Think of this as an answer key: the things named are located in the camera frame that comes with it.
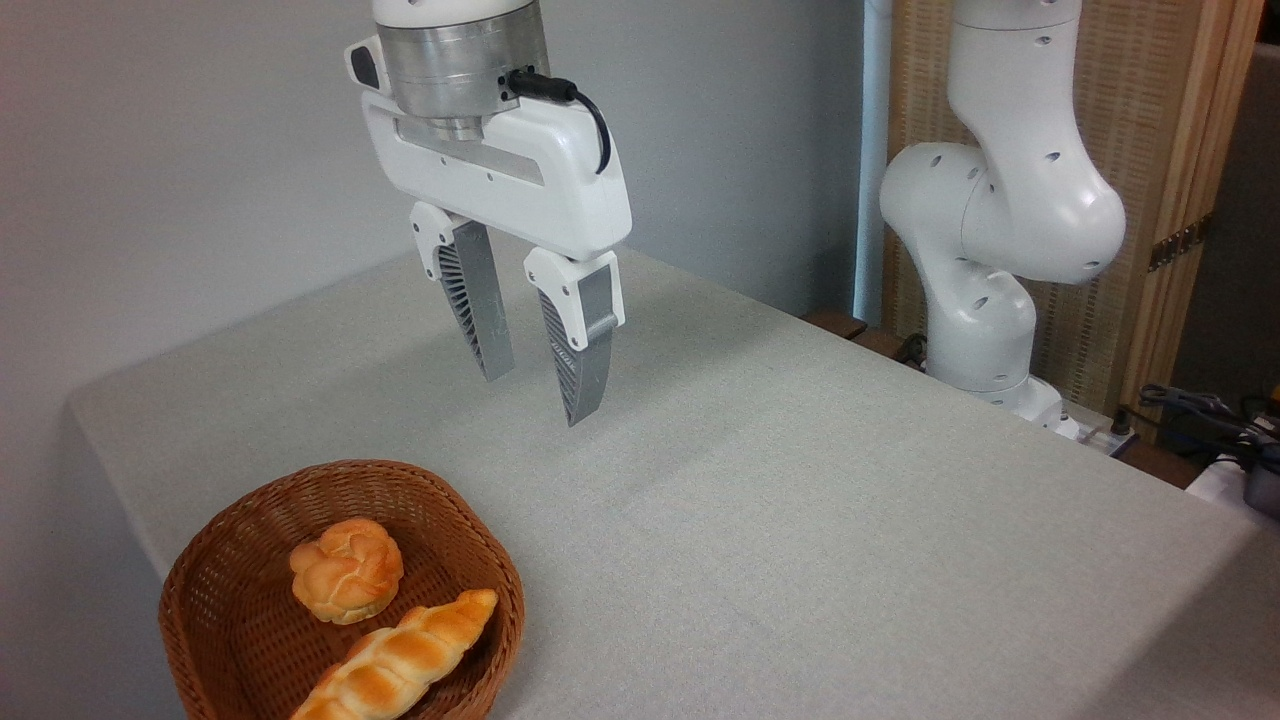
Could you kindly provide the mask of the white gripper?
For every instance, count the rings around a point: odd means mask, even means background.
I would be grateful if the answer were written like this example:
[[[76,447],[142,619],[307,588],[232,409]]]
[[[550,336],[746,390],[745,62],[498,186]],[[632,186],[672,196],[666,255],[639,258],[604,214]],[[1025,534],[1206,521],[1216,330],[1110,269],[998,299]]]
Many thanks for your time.
[[[398,108],[376,37],[348,46],[346,65],[364,91],[381,170],[419,200],[410,224],[426,277],[440,284],[489,382],[515,368],[515,355],[486,225],[540,246],[524,270],[538,290],[566,421],[577,425],[600,407],[613,333],[625,324],[618,258],[608,251],[634,228],[620,155],[599,173],[593,114],[535,97],[490,118],[480,140],[444,138]]]

